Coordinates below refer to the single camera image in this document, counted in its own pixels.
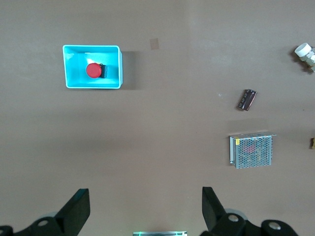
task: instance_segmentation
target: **tape piece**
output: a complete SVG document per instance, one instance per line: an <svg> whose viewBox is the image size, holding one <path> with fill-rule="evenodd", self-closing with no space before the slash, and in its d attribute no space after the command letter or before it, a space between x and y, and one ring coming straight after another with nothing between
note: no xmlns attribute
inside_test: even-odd
<svg viewBox="0 0 315 236"><path fill-rule="evenodd" d="M159 49L158 38L150 39L150 47L151 47L151 50Z"/></svg>

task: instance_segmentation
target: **red button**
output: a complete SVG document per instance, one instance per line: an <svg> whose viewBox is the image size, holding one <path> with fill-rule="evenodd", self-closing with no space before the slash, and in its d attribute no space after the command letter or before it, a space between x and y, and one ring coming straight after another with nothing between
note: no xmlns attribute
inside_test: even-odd
<svg viewBox="0 0 315 236"><path fill-rule="evenodd" d="M102 68L97 63L88 64L87 74L93 79L98 78L102 74Z"/></svg>

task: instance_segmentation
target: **metal bolt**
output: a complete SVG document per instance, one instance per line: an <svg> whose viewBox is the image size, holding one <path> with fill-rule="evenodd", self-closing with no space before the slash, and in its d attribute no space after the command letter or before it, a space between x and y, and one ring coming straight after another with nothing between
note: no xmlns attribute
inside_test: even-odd
<svg viewBox="0 0 315 236"><path fill-rule="evenodd" d="M314 48L309 53L307 53L304 57L301 57L300 60L306 61L307 59L310 59L311 56L313 55L315 55Z"/></svg>
<svg viewBox="0 0 315 236"><path fill-rule="evenodd" d="M269 227L271 229L274 229L274 230L280 230L281 229L281 226L278 223L276 223L276 222L270 222L269 223Z"/></svg>
<svg viewBox="0 0 315 236"><path fill-rule="evenodd" d="M233 221L233 222L237 222L238 221L238 217L236 215L229 215L228 216L228 219L230 221Z"/></svg>
<svg viewBox="0 0 315 236"><path fill-rule="evenodd" d="M315 65L315 55L311 56L311 58L307 59L305 62L309 66L314 66Z"/></svg>
<svg viewBox="0 0 315 236"><path fill-rule="evenodd" d="M48 221L47 220L42 220L41 222L38 223L38 226L44 226L47 225Z"/></svg>

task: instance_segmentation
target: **white plastic fitting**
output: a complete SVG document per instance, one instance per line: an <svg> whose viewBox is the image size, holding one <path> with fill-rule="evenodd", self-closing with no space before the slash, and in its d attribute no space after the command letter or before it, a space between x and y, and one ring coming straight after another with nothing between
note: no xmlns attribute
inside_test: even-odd
<svg viewBox="0 0 315 236"><path fill-rule="evenodd" d="M298 46L294 52L301 58L306 56L311 50L312 48L308 43L303 43L300 46Z"/></svg>
<svg viewBox="0 0 315 236"><path fill-rule="evenodd" d="M301 61L304 61L310 70L315 71L315 49L308 43L303 43L298 46L295 51Z"/></svg>

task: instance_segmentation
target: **black mechanical arm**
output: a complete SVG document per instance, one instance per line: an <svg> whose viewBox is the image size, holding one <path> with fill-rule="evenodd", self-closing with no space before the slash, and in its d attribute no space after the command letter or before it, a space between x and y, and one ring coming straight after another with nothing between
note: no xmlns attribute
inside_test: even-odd
<svg viewBox="0 0 315 236"><path fill-rule="evenodd" d="M209 231L201 236L298 236L279 220L265 220L258 227L240 215L226 213L211 187L202 189L202 213ZM17 233L11 226L0 226L0 236L77 236L89 216L89 190L79 189L54 217L36 220Z"/></svg>
<svg viewBox="0 0 315 236"><path fill-rule="evenodd" d="M237 214L226 213L211 187L202 188L202 214L209 231L201 236L298 236L279 220L265 220L260 228Z"/></svg>
<svg viewBox="0 0 315 236"><path fill-rule="evenodd" d="M79 189L54 217L36 220L17 233L11 226L0 226L0 236L77 236L89 216L89 190Z"/></svg>

